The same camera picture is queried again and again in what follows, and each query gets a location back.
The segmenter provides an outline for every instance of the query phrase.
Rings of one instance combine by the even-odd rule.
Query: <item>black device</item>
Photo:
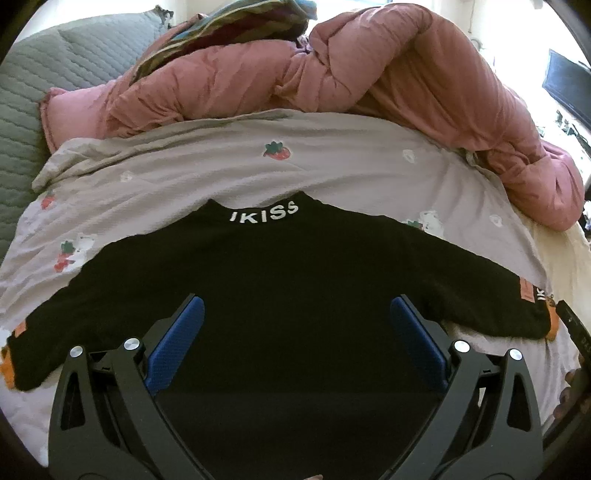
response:
[[[570,451],[572,454],[579,449],[584,449],[587,443],[586,439],[591,434],[591,418],[589,415],[584,416],[579,408],[590,391],[591,335],[565,301],[558,302],[556,313],[579,350],[583,358],[583,365],[573,378],[571,394],[565,404],[567,414],[561,421],[555,421],[544,436],[544,464],[546,467],[556,462],[563,452]]]
[[[141,340],[128,339],[107,352],[71,350],[51,415],[53,478],[214,480],[154,401],[204,321],[203,302],[191,295]],[[393,299],[391,324],[441,401],[380,480],[537,478],[544,466],[543,437],[521,353],[485,355],[461,340],[452,342],[406,296]]]
[[[591,129],[591,70],[550,50],[542,87],[582,125]]]

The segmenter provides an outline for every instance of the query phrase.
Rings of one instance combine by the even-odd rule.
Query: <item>pink comforter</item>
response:
[[[100,95],[96,136],[271,108],[361,113],[479,152],[510,200],[543,225],[563,231],[578,220],[584,189],[572,158],[540,140],[525,105],[453,23],[393,4],[321,23],[310,45],[312,52],[281,40],[210,47],[131,87],[126,74]]]

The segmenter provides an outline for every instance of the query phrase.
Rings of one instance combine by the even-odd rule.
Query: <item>gray quilt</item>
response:
[[[50,87],[75,90],[117,78],[166,29],[156,8],[76,20],[12,46],[0,64],[0,261],[49,158],[37,102]]]

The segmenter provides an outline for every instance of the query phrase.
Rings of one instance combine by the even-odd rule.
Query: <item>silver bolt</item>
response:
[[[76,345],[72,350],[70,350],[70,356],[72,358],[76,358],[77,356],[82,355],[84,349],[80,345]]]
[[[139,340],[137,338],[128,338],[123,344],[123,347],[126,350],[135,350],[139,347]]]
[[[512,348],[509,350],[509,355],[513,360],[521,360],[523,358],[523,355],[517,348]]]
[[[455,342],[453,344],[453,347],[461,353],[466,353],[470,351],[470,345],[468,345],[467,342],[465,342],[464,340],[458,340],[457,342]]]

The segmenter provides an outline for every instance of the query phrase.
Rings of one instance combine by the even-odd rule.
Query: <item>finger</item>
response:
[[[554,418],[556,420],[561,420],[564,415],[566,414],[566,409],[564,408],[563,405],[558,405],[554,411],[552,412],[552,415],[554,416]]]
[[[564,404],[567,403],[569,401],[569,397],[570,397],[570,388],[566,387],[562,392],[560,392],[560,404]]]
[[[591,410],[591,398],[587,398],[581,403],[581,413],[586,414],[589,410]]]
[[[570,372],[568,372],[565,376],[564,379],[566,380],[566,383],[568,383],[569,385],[573,384],[573,380],[574,380],[574,375],[577,371],[576,370],[571,370]]]

